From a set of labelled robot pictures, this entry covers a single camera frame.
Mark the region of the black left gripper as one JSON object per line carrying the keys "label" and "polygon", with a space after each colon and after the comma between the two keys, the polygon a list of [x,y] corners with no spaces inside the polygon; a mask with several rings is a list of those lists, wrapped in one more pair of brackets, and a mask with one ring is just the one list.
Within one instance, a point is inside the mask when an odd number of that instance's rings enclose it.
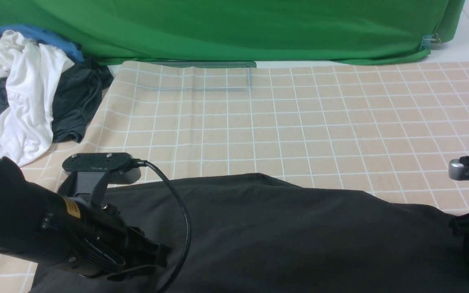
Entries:
{"label": "black left gripper", "polygon": [[112,205],[102,208],[64,198],[44,213],[43,230],[52,237],[51,267],[87,279],[121,282],[166,268],[171,248],[152,242],[125,223]]}

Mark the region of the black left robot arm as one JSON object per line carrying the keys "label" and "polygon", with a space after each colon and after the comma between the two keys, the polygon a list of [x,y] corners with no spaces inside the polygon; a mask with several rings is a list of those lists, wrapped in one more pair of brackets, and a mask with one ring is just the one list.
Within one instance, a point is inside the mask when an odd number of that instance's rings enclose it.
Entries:
{"label": "black left robot arm", "polygon": [[0,254],[113,281],[167,267],[171,249],[104,203],[108,184],[135,182],[138,167],[128,153],[79,153],[63,162],[68,177],[54,192],[0,158]]}

